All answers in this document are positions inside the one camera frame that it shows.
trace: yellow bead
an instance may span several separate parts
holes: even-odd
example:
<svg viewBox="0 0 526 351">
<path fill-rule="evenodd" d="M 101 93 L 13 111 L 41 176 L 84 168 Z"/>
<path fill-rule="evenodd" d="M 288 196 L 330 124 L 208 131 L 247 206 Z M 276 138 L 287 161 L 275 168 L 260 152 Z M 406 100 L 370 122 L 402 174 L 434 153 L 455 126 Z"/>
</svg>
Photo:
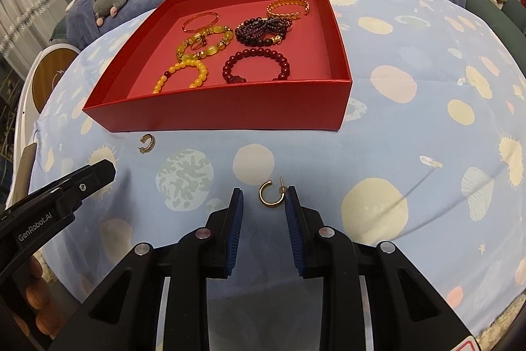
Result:
<svg viewBox="0 0 526 351">
<path fill-rule="evenodd" d="M 207 56 L 213 56 L 217 53 L 217 47 L 215 45 L 210 45 L 206 50 Z"/>
</svg>

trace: dark red beaded bracelet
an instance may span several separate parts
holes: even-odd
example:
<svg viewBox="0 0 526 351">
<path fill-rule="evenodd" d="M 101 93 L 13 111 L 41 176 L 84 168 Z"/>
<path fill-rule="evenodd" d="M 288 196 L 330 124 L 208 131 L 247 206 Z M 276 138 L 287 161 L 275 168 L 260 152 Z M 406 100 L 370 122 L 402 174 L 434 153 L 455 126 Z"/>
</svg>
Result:
<svg viewBox="0 0 526 351">
<path fill-rule="evenodd" d="M 240 82 L 247 82 L 247 80 L 241 76 L 232 75 L 232 67 L 238 62 L 238 60 L 256 56 L 270 57 L 272 60 L 277 61 L 277 63 L 281 66 L 281 73 L 277 78 L 272 79 L 272 81 L 287 80 L 290 75 L 290 64 L 288 64 L 287 59 L 283 56 L 283 54 L 277 51 L 271 51 L 268 48 L 251 48 L 250 50 L 243 50 L 243 52 L 236 52 L 234 56 L 230 56 L 230 58 L 225 62 L 225 65 L 223 66 L 223 78 L 225 81 L 227 81 L 227 84 L 239 84 Z"/>
</svg>

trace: earring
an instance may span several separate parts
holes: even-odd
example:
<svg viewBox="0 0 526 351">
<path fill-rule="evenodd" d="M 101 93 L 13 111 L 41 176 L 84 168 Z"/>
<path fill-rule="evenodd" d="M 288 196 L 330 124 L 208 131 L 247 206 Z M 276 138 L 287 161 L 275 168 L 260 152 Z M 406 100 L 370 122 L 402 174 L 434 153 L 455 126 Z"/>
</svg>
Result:
<svg viewBox="0 0 526 351">
<path fill-rule="evenodd" d="M 279 178 L 279 181 L 281 182 L 281 186 L 279 187 L 279 193 L 281 194 L 281 196 L 275 203 L 269 203 L 263 198 L 263 191 L 266 187 L 272 184 L 272 180 L 269 180 L 268 182 L 265 182 L 261 185 L 261 187 L 259 188 L 259 200 L 263 203 L 263 205 L 271 208 L 276 208 L 279 207 L 280 204 L 285 200 L 285 192 L 287 191 L 287 187 L 283 184 L 283 179 L 281 177 Z"/>
</svg>

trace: human hand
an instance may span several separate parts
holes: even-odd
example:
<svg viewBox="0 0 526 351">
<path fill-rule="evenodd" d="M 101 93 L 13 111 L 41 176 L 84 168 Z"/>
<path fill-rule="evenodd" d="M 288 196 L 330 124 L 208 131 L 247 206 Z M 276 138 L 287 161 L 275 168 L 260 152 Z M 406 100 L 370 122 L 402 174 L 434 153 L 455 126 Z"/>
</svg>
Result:
<svg viewBox="0 0 526 351">
<path fill-rule="evenodd" d="M 43 271 L 40 262 L 34 256 L 31 256 L 27 261 L 27 266 L 32 280 L 26 287 L 26 299 L 33 308 L 38 310 L 35 319 L 38 330 L 54 339 L 66 324 L 66 320 L 51 296 L 49 285 L 42 278 Z M 25 321 L 15 313 L 12 312 L 11 314 L 22 332 L 29 336 L 30 329 Z"/>
</svg>

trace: bracelet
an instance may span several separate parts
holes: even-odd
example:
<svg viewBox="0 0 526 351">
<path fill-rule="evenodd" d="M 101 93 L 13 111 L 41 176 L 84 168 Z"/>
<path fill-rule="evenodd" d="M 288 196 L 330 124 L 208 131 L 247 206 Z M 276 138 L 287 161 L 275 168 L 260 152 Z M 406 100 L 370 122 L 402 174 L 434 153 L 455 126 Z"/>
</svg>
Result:
<svg viewBox="0 0 526 351">
<path fill-rule="evenodd" d="M 184 69 L 186 66 L 194 66 L 199 69 L 199 76 L 197 79 L 190 84 L 188 88 L 197 88 L 200 87 L 203 82 L 206 81 L 206 76 L 208 75 L 208 69 L 206 66 L 199 60 L 184 60 L 181 63 L 177 63 L 175 66 L 171 66 L 166 72 L 164 72 L 157 84 L 154 87 L 153 94 L 158 94 L 161 92 L 161 88 L 164 86 L 165 82 L 170 76 L 172 76 L 177 70 Z"/>
<path fill-rule="evenodd" d="M 236 27 L 236 39 L 247 47 L 270 47 L 280 44 L 285 39 L 292 24 L 292 21 L 284 18 L 251 18 Z M 262 36 L 267 31 L 275 36 L 263 39 Z"/>
<path fill-rule="evenodd" d="M 232 75 L 232 66 L 235 65 L 238 60 L 255 56 L 270 57 L 271 59 L 279 63 L 279 65 L 281 66 L 281 73 L 278 75 L 277 78 L 272 79 L 272 81 L 287 80 L 287 78 L 290 75 L 290 64 L 288 64 L 287 59 L 283 56 L 283 54 L 277 51 L 270 51 L 270 49 L 268 48 L 252 48 L 250 50 L 243 50 L 243 52 L 236 52 L 234 56 L 230 56 L 230 58 L 225 62 L 225 65 L 223 66 L 223 78 L 225 79 L 225 81 L 227 81 L 227 84 L 240 84 L 241 82 L 247 82 L 247 80 L 245 78 L 242 78 L 241 76 Z"/>
<path fill-rule="evenodd" d="M 194 20 L 196 20 L 198 18 L 201 18 L 201 17 L 205 17 L 207 15 L 215 15 L 216 16 L 212 23 L 206 24 L 206 26 L 201 26 L 198 29 L 187 29 L 186 28 L 186 26 L 188 26 L 190 23 L 192 23 L 192 21 L 194 21 Z M 219 21 L 219 14 L 218 13 L 208 12 L 208 13 L 197 14 L 197 15 L 194 15 L 192 18 L 189 18 L 188 20 L 185 21 L 185 23 L 182 25 L 182 31 L 183 32 L 194 32 L 194 33 L 197 33 L 197 32 L 199 32 L 199 31 L 201 31 L 203 29 L 206 29 L 207 27 L 213 26 L 218 21 Z"/>
<path fill-rule="evenodd" d="M 200 42 L 201 45 L 203 46 L 206 44 L 206 36 L 213 35 L 213 34 L 225 34 L 225 36 L 217 44 L 210 45 L 204 50 L 196 52 L 195 54 L 185 54 L 185 50 L 187 47 L 192 47 L 196 42 Z M 198 34 L 195 34 L 194 36 L 186 39 L 185 41 L 182 42 L 181 45 L 177 47 L 177 52 L 176 52 L 177 60 L 179 62 L 185 61 L 185 60 L 200 60 L 200 59 L 206 58 L 207 56 L 213 56 L 218 51 L 224 50 L 226 46 L 230 44 L 230 41 L 232 39 L 233 39 L 233 32 L 230 27 L 228 26 L 208 27 L 207 29 L 204 29 Z"/>
<path fill-rule="evenodd" d="M 305 15 L 309 15 L 310 12 L 310 5 L 307 1 L 304 0 L 279 0 L 274 1 L 269 6 L 267 6 L 267 15 L 269 17 L 275 17 L 275 18 L 285 18 L 288 20 L 299 20 L 301 17 L 299 16 L 299 13 L 288 13 L 288 14 L 276 14 L 273 13 L 272 10 L 278 7 L 282 7 L 284 5 L 300 5 L 305 8 Z"/>
</svg>

